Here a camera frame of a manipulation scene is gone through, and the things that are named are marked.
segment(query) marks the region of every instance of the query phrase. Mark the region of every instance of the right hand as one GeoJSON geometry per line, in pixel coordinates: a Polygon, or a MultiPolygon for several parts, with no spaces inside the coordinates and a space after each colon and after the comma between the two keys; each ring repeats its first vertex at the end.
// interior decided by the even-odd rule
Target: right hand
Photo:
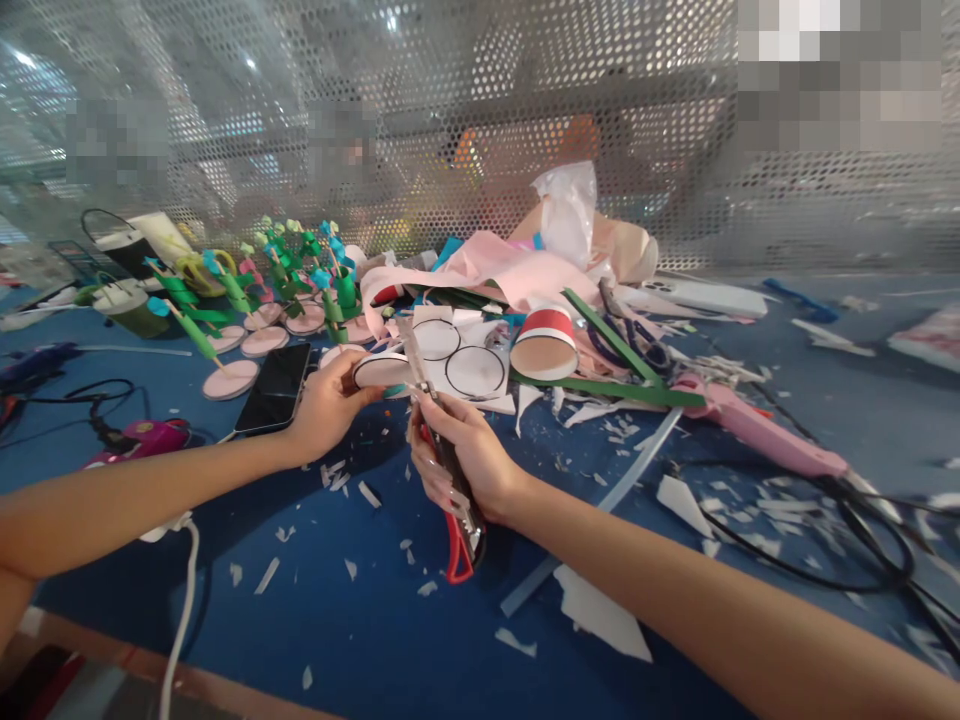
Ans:
{"type": "Polygon", "coordinates": [[[437,463],[430,443],[420,437],[423,420],[456,447],[460,466],[484,517],[506,523],[511,505],[530,482],[530,476],[510,459],[479,410],[444,393],[440,397],[447,412],[429,395],[417,391],[419,402],[414,405],[407,427],[413,464],[420,472],[427,497],[454,515],[469,506],[469,501],[453,489],[450,473],[437,463]]]}

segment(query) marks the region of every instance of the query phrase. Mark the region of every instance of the blue tablecloth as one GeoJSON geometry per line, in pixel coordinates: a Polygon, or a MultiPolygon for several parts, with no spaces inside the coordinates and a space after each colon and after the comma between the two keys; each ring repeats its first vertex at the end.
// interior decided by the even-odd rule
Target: blue tablecloth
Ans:
{"type": "MultiPolygon", "coordinates": [[[[929,289],[960,285],[951,278],[885,280],[845,279],[833,285],[807,280],[809,290],[830,300],[841,294],[876,294],[883,288],[929,289]],[[859,292],[854,285],[865,283],[859,292]]],[[[879,343],[935,309],[944,297],[924,296],[884,302],[878,313],[848,315],[835,329],[853,339],[879,343]]],[[[939,469],[945,457],[960,454],[955,445],[957,378],[919,361],[882,351],[868,360],[810,348],[805,335],[787,322],[791,306],[772,306],[755,326],[720,326],[698,322],[706,335],[677,341],[688,354],[716,352],[768,366],[775,389],[792,392],[779,399],[822,442],[851,459],[862,474],[884,490],[899,493],[944,490],[956,475],[939,469]],[[938,432],[930,432],[931,417],[938,432]]],[[[190,349],[185,337],[171,332],[149,342],[122,328],[105,328],[92,311],[81,310],[44,320],[29,329],[0,335],[0,352],[29,349],[56,341],[131,347],[190,349]]],[[[321,336],[317,347],[326,343],[321,336]]],[[[239,351],[224,359],[235,359],[239,351]]],[[[190,358],[91,352],[70,361],[66,376],[43,389],[49,397],[96,380],[124,377],[144,388],[108,416],[116,427],[142,419],[179,416],[189,420],[207,442],[233,427],[243,399],[211,403],[200,386],[212,364],[190,358]]],[[[766,404],[757,397],[759,404],[766,404]]],[[[374,510],[355,489],[349,498],[325,492],[320,463],[253,483],[195,511],[201,533],[197,603],[182,660],[267,693],[303,705],[362,720],[387,715],[405,717],[604,718],[702,717],[705,708],[719,718],[749,717],[667,642],[645,629],[655,663],[618,655],[594,637],[576,633],[559,611],[560,590],[550,580],[514,618],[506,620],[498,605],[543,557],[543,551],[502,528],[491,531],[485,567],[469,583],[453,587],[439,574],[446,567],[446,530],[442,514],[423,495],[409,465],[404,442],[406,406],[402,401],[368,408],[348,437],[324,462],[347,460],[354,480],[362,479],[382,497],[374,510]],[[412,478],[405,479],[407,467],[412,478]],[[296,527],[281,543],[277,528],[296,527]],[[400,549],[413,541],[414,565],[400,549]],[[271,559],[280,567],[263,595],[253,590],[271,559]],[[351,581],[344,560],[356,563],[351,581]],[[243,568],[233,587],[229,566],[243,568]],[[417,589],[435,580],[439,590],[421,597],[417,589]],[[531,659],[494,639],[509,628],[523,643],[536,642],[531,659]],[[304,691],[301,678],[310,666],[314,684],[304,691]]],[[[562,418],[572,412],[570,404],[562,418]]],[[[0,491],[75,470],[98,450],[83,423],[85,406],[27,408],[14,432],[0,441],[0,491]]],[[[621,414],[649,434],[661,417],[621,414]]],[[[602,421],[565,430],[540,401],[523,417],[523,439],[514,435],[514,418],[496,416],[493,426],[508,452],[530,472],[588,501],[605,490],[592,476],[616,480],[632,463],[607,440],[602,421]]],[[[656,500],[656,487],[668,460],[680,462],[753,457],[732,436],[703,423],[682,420],[688,436],[676,432],[644,476],[644,483],[621,503],[617,514],[690,547],[700,540],[656,500]]],[[[736,468],[688,468],[684,477],[702,496],[717,495],[709,482],[724,479],[750,503],[757,480],[776,472],[749,475],[736,468]]],[[[809,491],[795,484],[790,492],[809,491]]],[[[721,497],[731,501],[727,494],[721,497]]],[[[764,519],[735,527],[777,537],[764,519]]],[[[956,540],[953,531],[950,537],[956,540]]],[[[782,557],[799,562],[820,559],[830,572],[836,558],[811,537],[783,538],[782,557]]],[[[950,553],[956,548],[941,543],[950,553]]],[[[43,584],[36,604],[124,641],[166,653],[172,644],[184,593],[189,538],[169,535],[156,545],[135,542],[119,551],[43,584]]],[[[896,597],[868,597],[869,610],[843,594],[794,580],[725,546],[718,556],[891,642],[902,643],[904,625],[921,625],[896,597]]],[[[841,566],[848,579],[864,573],[841,566]]],[[[939,571],[924,566],[925,582],[955,607],[958,588],[939,571]]],[[[905,645],[910,652],[916,649],[905,645]]]]}

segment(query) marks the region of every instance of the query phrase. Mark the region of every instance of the hand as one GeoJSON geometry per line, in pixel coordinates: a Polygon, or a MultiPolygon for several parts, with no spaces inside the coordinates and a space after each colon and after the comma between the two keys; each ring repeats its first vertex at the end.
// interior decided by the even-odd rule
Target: hand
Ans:
{"type": "Polygon", "coordinates": [[[419,402],[414,405],[407,427],[413,464],[420,472],[427,497],[454,515],[462,516],[469,507],[467,498],[453,489],[450,473],[437,464],[430,444],[420,437],[423,419],[456,447],[460,466],[484,517],[509,524],[511,506],[532,478],[510,459],[479,410],[443,393],[440,398],[447,412],[418,391],[419,402]]]}
{"type": "Polygon", "coordinates": [[[347,434],[363,408],[383,398],[384,388],[358,390],[353,368],[370,353],[341,353],[322,370],[307,377],[300,407],[290,427],[278,433],[291,458],[291,467],[326,455],[347,434]]]}

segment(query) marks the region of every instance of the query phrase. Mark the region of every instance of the pink glue gun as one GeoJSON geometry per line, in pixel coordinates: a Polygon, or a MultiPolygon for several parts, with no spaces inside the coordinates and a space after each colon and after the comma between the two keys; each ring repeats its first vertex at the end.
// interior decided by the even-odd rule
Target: pink glue gun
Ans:
{"type": "Polygon", "coordinates": [[[847,475],[850,466],[842,457],[821,450],[768,420],[725,385],[708,385],[697,375],[684,373],[673,389],[696,393],[706,399],[706,407],[686,408],[687,417],[712,420],[782,468],[804,477],[847,475]]]}

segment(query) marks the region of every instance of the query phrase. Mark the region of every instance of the red and white paper cup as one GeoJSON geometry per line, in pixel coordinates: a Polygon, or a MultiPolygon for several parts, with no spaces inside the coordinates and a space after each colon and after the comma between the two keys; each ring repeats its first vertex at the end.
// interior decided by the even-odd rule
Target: red and white paper cup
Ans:
{"type": "Polygon", "coordinates": [[[579,361],[573,321],[561,305],[545,305],[527,315],[510,351],[513,369],[533,380],[562,380],[579,361]]]}

